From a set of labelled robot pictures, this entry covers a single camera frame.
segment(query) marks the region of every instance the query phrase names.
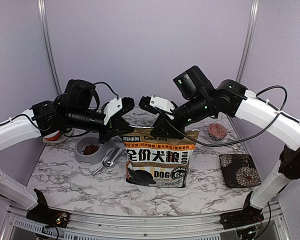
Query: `marble tabletop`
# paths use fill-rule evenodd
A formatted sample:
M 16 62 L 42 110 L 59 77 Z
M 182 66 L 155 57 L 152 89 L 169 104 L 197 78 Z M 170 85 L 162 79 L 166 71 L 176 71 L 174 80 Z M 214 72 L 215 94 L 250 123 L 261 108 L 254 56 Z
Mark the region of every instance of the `marble tabletop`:
M 151 126 L 156 118 L 135 108 L 124 118 L 137 126 Z M 187 129 L 200 130 L 199 141 L 217 143 L 207 133 L 210 123 L 228 129 L 222 142 L 238 139 L 227 116 L 206 118 Z M 245 154 L 242 145 L 205 147 L 197 144 L 189 163 L 185 188 L 157 188 L 126 182 L 126 154 L 114 168 L 92 176 L 101 163 L 78 163 L 74 148 L 77 138 L 60 144 L 47 144 L 32 173 L 28 186 L 41 190 L 50 207 L 67 211 L 112 216 L 184 216 L 215 213 L 242 208 L 252 188 L 228 188 L 219 163 L 220 154 Z M 123 146 L 119 138 L 115 146 Z

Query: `gray bowl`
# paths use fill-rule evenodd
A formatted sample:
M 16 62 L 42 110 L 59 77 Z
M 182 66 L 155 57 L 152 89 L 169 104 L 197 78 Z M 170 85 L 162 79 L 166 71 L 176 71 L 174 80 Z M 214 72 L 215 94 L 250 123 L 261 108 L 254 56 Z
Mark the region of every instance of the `gray bowl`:
M 98 151 L 90 155 L 83 155 L 82 151 L 86 148 L 86 146 L 93 144 L 98 146 Z M 74 157 L 78 163 L 90 163 L 92 165 L 100 163 L 107 151 L 113 147 L 114 141 L 110 139 L 110 141 L 100 144 L 99 142 L 99 134 L 98 133 L 89 133 L 85 137 L 81 138 L 76 144 L 74 148 Z

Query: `small bowl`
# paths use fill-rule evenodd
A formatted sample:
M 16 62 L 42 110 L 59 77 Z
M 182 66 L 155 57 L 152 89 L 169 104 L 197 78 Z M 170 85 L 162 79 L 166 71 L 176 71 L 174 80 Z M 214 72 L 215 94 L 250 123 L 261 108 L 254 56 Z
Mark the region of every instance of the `small bowl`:
M 219 123 L 211 123 L 208 126 L 208 134 L 213 140 L 221 141 L 228 135 L 228 130 Z
M 83 155 L 82 152 L 86 148 L 86 146 L 93 144 L 98 146 L 98 150 L 90 155 Z M 110 139 L 110 141 L 100 144 L 99 142 L 99 134 L 98 133 L 89 133 L 85 137 L 81 138 L 75 145 L 74 148 L 74 157 L 78 163 L 90 163 L 91 165 L 100 163 L 107 151 L 114 145 L 114 141 Z

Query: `white wall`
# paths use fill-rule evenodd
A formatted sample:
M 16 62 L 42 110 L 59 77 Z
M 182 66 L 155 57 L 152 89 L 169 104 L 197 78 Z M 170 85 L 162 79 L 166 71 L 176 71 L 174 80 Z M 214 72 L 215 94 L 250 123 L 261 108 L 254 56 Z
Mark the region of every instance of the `white wall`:
M 271 85 L 288 90 L 285 110 L 300 118 L 300 0 L 260 1 L 252 49 L 243 84 L 254 92 Z M 265 95 L 277 106 L 284 95 L 274 90 Z M 260 129 L 235 121 L 243 137 Z M 262 177 L 267 176 L 283 150 L 283 143 L 265 133 L 247 143 Z M 291 239 L 300 240 L 300 179 L 290 183 L 279 196 Z
M 193 65 L 217 86 L 236 77 L 250 9 L 250 0 L 47 0 L 61 88 L 106 81 L 136 105 L 151 95 L 181 104 L 172 79 Z M 101 102 L 113 97 L 100 88 Z
M 54 97 L 37 1 L 0 1 L 0 122 Z M 27 184 L 43 147 L 36 139 L 6 149 L 0 168 Z M 8 206 L 0 196 L 0 229 Z

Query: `black circle logo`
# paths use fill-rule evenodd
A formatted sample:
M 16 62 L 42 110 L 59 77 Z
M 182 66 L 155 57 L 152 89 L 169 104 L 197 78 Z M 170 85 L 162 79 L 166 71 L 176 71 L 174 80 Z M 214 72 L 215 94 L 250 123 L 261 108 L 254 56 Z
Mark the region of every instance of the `black circle logo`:
M 171 178 L 173 180 L 185 177 L 187 174 L 187 169 L 184 166 L 178 166 L 171 171 Z

